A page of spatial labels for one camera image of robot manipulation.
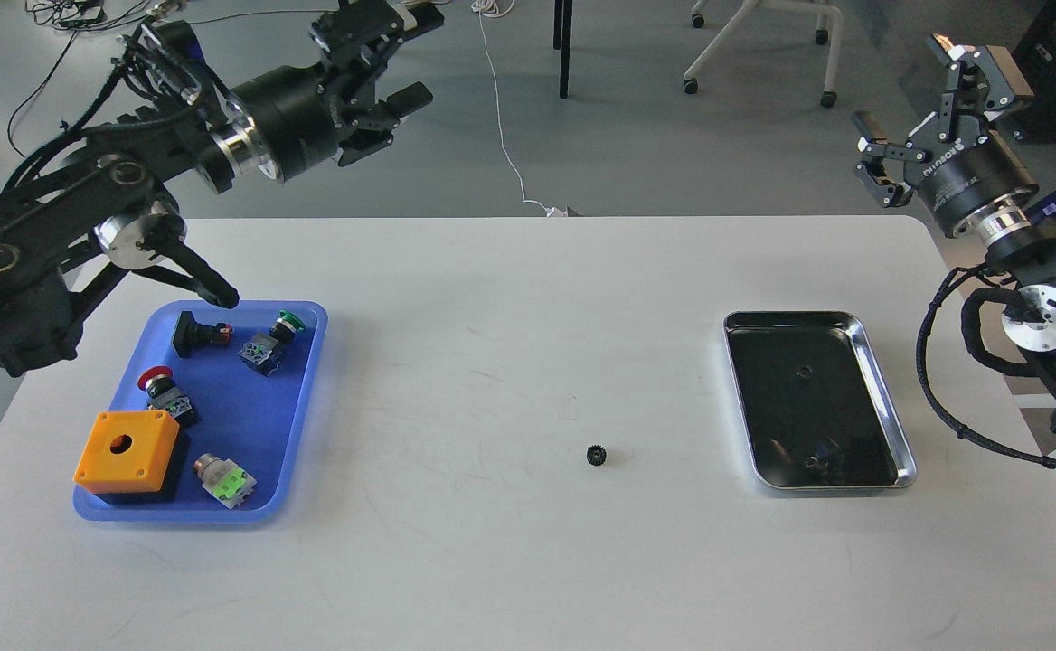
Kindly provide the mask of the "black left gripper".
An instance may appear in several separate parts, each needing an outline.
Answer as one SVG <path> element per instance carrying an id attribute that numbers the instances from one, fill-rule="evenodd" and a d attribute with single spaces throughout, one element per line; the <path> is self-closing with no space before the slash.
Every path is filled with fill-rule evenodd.
<path id="1" fill-rule="evenodd" d="M 227 100 L 235 116 L 254 127 L 264 174 L 286 182 L 337 151 L 337 164 L 348 166 L 394 143 L 401 122 L 433 103 L 423 82 L 369 108 L 343 103 L 336 123 L 326 101 L 374 99 L 392 55 L 444 23 L 444 13 L 432 3 L 341 1 L 310 24 L 309 36 L 320 49 L 318 63 L 280 66 L 231 88 Z"/>

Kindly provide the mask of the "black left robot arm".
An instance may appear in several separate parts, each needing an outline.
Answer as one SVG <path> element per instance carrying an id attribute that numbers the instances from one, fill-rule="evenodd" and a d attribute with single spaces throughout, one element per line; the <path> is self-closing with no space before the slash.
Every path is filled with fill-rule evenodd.
<path id="1" fill-rule="evenodd" d="M 432 100 L 376 83 L 400 46 L 445 17 L 429 1 L 342 1 L 309 26 L 317 63 L 228 87 L 204 59 L 181 1 L 161 1 L 122 38 L 97 97 L 33 151 L 0 193 L 0 368 L 11 376 L 76 358 L 83 322 L 127 275 L 214 306 L 239 293 L 185 244 L 165 182 L 195 172 L 215 193 L 261 172 L 284 183 L 334 159 L 383 151 Z"/>

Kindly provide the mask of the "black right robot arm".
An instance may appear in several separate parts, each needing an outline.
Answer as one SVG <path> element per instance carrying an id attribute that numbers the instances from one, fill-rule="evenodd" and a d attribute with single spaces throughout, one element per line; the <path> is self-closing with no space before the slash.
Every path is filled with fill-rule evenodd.
<path id="1" fill-rule="evenodd" d="M 1035 95 L 1005 48 L 955 44 L 944 34 L 932 34 L 928 46 L 945 67 L 945 89 L 907 140 L 888 140 L 866 111 L 852 119 L 862 154 L 855 173 L 880 206 L 895 209 L 918 197 L 947 238 L 974 232 L 985 247 L 982 263 L 950 271 L 930 300 L 916 341 L 918 382 L 959 439 L 1056 469 L 1056 458 L 974 432 L 929 386 L 928 340 L 938 309 L 975 278 L 980 286 L 959 313 L 967 353 L 1004 376 L 1040 380 L 1056 402 L 1056 190 L 1038 198 L 1035 178 L 995 127 Z M 1050 429 L 1056 434 L 1056 405 Z"/>

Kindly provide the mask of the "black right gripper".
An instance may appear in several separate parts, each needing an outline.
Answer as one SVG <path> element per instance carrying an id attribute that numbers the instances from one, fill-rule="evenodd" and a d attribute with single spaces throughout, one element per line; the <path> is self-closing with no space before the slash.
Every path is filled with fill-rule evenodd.
<path id="1" fill-rule="evenodd" d="M 1004 46 L 962 44 L 941 33 L 926 42 L 946 72 L 937 107 L 903 146 L 888 140 L 871 112 L 855 111 L 854 173 L 880 206 L 899 209 L 914 188 L 889 176 L 886 160 L 924 165 L 917 173 L 917 196 L 938 229 L 956 239 L 972 213 L 1003 201 L 1023 206 L 1038 193 L 1035 176 L 995 128 L 995 122 L 1031 106 L 1035 90 Z"/>

